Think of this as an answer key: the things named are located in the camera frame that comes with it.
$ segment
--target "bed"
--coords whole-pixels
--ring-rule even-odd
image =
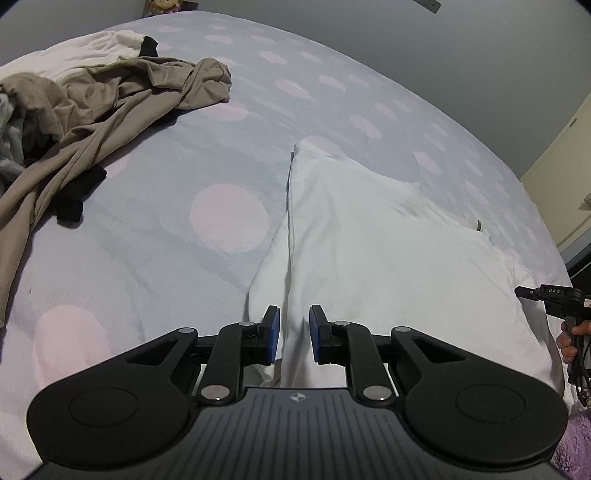
[[[449,212],[481,219],[536,283],[570,284],[513,172],[394,81],[314,41],[220,14],[124,28],[155,38],[160,56],[226,63],[231,100],[145,131],[103,162],[108,176],[77,228],[47,216],[35,231],[2,339],[3,480],[39,463],[25,414],[41,388],[179,326],[212,335],[246,315],[298,140],[420,184]]]

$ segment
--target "white cloth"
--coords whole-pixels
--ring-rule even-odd
[[[97,32],[35,51],[0,67],[0,80],[33,72],[60,83],[84,67],[109,65],[139,56],[144,35],[131,30]]]
[[[281,387],[346,384],[342,367],[313,360],[308,315],[320,304],[331,322],[361,323],[378,335],[407,325],[562,395],[563,368],[543,304],[525,300],[522,307],[518,285],[534,286],[523,265],[417,185],[302,141],[287,214],[251,286],[249,315],[262,318],[269,304],[282,308]],[[571,407],[570,389],[564,399]]]

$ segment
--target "black cloth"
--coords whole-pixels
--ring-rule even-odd
[[[158,42],[155,41],[152,37],[145,36],[144,41],[142,42],[142,49],[139,51],[140,57],[157,57],[158,52],[156,51],[156,47],[158,46]]]
[[[95,165],[78,175],[53,197],[51,204],[56,208],[59,222],[80,222],[82,199],[107,176],[106,170]]]

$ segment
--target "beige cloth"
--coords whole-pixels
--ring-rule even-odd
[[[0,82],[0,91],[25,106],[25,131],[37,126],[30,135],[57,141],[0,197],[0,326],[29,234],[53,196],[172,109],[227,102],[231,84],[228,68],[210,58],[197,65],[129,59],[87,69],[60,86],[32,73]]]

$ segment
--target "round pad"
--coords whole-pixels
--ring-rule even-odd
[[[456,397],[464,415],[484,423],[507,423],[525,410],[525,401],[517,392],[500,385],[473,385]]]
[[[95,388],[78,395],[70,415],[87,427],[112,427],[129,420],[138,409],[138,399],[120,388]]]
[[[567,422],[549,386],[484,359],[432,365],[408,393],[405,416],[425,446],[468,468],[547,460]]]
[[[178,439],[188,419],[184,395],[146,365],[68,377],[40,392],[27,413],[44,462],[85,470],[149,458]]]

